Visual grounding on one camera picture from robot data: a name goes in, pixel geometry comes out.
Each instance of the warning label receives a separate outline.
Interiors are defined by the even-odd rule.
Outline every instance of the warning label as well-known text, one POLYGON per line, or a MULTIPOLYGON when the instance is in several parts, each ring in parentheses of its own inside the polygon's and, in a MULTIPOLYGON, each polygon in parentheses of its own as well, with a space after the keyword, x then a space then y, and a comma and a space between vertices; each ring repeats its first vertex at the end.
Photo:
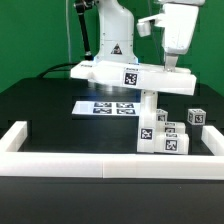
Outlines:
POLYGON ((112 50, 111 54, 122 54, 119 44, 117 44, 112 50))

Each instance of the white cable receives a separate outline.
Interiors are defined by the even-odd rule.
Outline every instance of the white cable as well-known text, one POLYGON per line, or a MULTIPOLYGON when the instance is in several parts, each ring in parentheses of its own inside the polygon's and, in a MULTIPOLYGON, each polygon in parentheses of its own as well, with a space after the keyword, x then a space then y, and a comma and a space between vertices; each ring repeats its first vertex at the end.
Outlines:
POLYGON ((70 33, 70 21, 69 21, 69 0, 66 0, 66 30, 68 40, 68 60, 72 63, 72 48, 71 48, 71 33, 70 33))

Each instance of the black cable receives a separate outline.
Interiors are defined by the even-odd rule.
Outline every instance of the black cable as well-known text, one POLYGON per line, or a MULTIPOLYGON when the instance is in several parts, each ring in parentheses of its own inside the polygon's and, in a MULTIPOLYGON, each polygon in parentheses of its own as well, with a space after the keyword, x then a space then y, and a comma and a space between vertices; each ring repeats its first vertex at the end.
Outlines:
POLYGON ((67 66, 75 66, 77 64, 78 64, 78 62, 74 62, 74 63, 63 63, 63 64, 59 64, 59 65, 54 65, 54 66, 48 68, 47 70, 41 72, 39 75, 37 75, 37 78, 38 79, 42 79, 49 72, 59 71, 59 70, 56 70, 57 68, 62 68, 62 67, 67 67, 67 66))
POLYGON ((84 44, 84 49, 85 49, 85 59, 86 60, 93 60, 93 56, 90 51, 90 45, 89 45, 89 38, 87 34, 87 29, 86 29, 86 22, 85 22, 85 17, 84 14, 79 14, 79 22, 82 30, 82 37, 83 37, 83 44, 84 44))
POLYGON ((86 28, 86 22, 85 22, 85 16, 84 13, 86 10, 92 9, 94 1, 93 0, 77 0, 74 4, 74 7, 77 11, 78 17, 79 17, 79 23, 81 27, 81 33, 82 33, 82 39, 85 49, 85 60, 92 61, 93 56, 90 51, 90 44, 89 44, 89 38, 86 28))

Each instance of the black table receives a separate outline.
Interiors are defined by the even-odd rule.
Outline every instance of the black table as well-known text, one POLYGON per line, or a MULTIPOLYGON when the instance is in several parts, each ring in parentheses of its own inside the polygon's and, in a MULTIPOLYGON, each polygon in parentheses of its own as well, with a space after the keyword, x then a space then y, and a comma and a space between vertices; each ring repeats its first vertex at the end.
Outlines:
MULTIPOLYGON (((72 116, 77 100, 139 102, 139 91, 110 93, 83 80, 24 79, 0 94, 0 134, 29 121, 20 151, 137 153, 137 117, 72 116)), ((198 84, 194 96, 159 94, 168 120, 185 122, 190 154, 211 155, 188 108, 224 132, 224 98, 198 84)), ((223 223, 223 181, 0 177, 0 223, 223 223)))

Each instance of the green background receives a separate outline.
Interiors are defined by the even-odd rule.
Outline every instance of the green background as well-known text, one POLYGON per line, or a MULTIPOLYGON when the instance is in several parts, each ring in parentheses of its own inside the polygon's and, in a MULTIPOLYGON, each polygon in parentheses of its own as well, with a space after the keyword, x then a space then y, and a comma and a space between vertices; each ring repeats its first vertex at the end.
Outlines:
MULTIPOLYGON (((135 19, 149 15, 146 0, 120 0, 135 19)), ((69 2, 72 61, 83 59, 83 44, 78 18, 69 2)), ((25 77, 35 77, 56 64, 68 62, 65 0, 0 1, 0 92, 25 77)), ((153 5, 153 13, 159 8, 153 5)), ((198 82, 224 95, 224 1, 207 0, 201 8, 193 41, 178 66, 190 68, 198 82)), ((91 50, 98 52, 99 25, 96 8, 86 12, 91 50)), ((160 39, 160 30, 155 29, 160 39)), ((135 33, 134 52, 142 63, 159 64, 152 37, 135 33)), ((68 73, 49 77, 68 77, 68 73)))

